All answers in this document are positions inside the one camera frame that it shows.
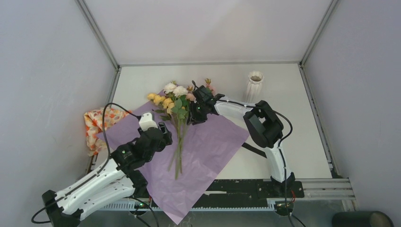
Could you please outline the yellow rose stem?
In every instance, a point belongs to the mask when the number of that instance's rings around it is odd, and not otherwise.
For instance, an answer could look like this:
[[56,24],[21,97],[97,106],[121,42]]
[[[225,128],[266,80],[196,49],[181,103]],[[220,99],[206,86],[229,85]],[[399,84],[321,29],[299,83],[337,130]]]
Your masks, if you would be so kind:
[[148,100],[155,105],[153,112],[160,114],[162,121],[170,121],[176,132],[177,145],[170,161],[168,170],[174,167],[174,178],[177,180],[179,175],[183,173],[183,142],[186,134],[185,120],[187,109],[184,106],[184,96],[174,96],[169,93],[165,96],[155,93],[148,94]]

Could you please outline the white rose stem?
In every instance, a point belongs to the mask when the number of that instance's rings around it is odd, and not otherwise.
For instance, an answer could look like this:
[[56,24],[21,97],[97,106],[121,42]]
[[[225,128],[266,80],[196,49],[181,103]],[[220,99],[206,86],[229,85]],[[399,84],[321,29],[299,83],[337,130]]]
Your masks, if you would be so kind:
[[186,124],[187,124],[188,115],[189,115],[189,101],[187,99],[188,90],[183,86],[179,86],[174,82],[170,82],[167,85],[165,85],[163,92],[165,95],[167,95],[169,93],[173,93],[174,96],[184,96],[184,100],[183,100],[184,106],[187,109],[187,114],[186,114],[187,119],[185,120],[185,131],[187,133],[188,127],[186,126]]

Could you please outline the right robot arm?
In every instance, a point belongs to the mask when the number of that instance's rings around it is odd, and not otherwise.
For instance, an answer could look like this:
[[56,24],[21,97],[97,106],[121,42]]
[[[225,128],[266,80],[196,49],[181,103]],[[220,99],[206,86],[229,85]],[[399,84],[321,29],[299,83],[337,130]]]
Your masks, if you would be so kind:
[[196,87],[193,91],[195,101],[190,104],[188,124],[196,125],[206,122],[209,114],[230,116],[243,120],[253,142],[262,148],[270,161],[273,190],[280,197],[292,191],[295,181],[294,173],[289,170],[282,151],[282,142],[288,136],[283,135],[284,125],[281,119],[289,119],[274,111],[266,101],[256,104],[232,101],[223,94],[213,95],[205,86]]

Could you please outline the purple wrapping paper sheet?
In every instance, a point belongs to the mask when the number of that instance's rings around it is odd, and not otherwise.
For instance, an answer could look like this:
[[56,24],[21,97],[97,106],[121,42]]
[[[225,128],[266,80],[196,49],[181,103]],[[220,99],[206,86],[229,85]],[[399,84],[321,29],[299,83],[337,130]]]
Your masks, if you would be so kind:
[[206,122],[189,126],[183,143],[183,172],[175,177],[171,160],[178,145],[177,133],[170,121],[166,127],[172,133],[172,145],[155,153],[139,170],[148,182],[153,201],[179,224],[246,142],[249,132],[224,116],[213,114]]

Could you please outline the black printed ribbon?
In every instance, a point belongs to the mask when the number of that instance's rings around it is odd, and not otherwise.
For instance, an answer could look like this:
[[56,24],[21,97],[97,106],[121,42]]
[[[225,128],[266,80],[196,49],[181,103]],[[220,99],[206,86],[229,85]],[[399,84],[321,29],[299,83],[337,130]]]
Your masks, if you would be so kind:
[[264,151],[262,151],[262,150],[260,150],[258,148],[255,148],[255,147],[251,146],[250,144],[248,144],[246,142],[242,144],[242,147],[247,149],[247,150],[249,150],[249,151],[251,151],[251,152],[253,152],[253,153],[255,153],[255,154],[257,154],[257,155],[260,155],[260,156],[262,156],[264,158],[267,158],[267,156],[266,156]]

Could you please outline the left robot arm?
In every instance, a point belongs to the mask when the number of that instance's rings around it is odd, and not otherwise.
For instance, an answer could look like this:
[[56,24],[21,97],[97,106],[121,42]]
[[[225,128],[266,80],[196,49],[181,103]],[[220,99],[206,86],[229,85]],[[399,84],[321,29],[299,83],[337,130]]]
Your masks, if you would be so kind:
[[147,193],[148,182],[139,168],[172,144],[172,134],[163,122],[138,131],[138,138],[119,145],[93,172],[63,190],[48,190],[42,195],[52,226],[77,227],[90,214],[110,203]]

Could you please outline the pink rose stem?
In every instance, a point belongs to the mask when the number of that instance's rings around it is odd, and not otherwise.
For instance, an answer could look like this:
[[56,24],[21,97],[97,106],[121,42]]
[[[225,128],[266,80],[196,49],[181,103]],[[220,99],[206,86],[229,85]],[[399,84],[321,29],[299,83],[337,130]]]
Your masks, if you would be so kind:
[[194,96],[194,100],[197,102],[206,102],[211,100],[215,96],[215,89],[211,85],[211,79],[204,79],[205,85],[197,86],[195,81],[192,81],[192,85],[187,87],[188,93]]

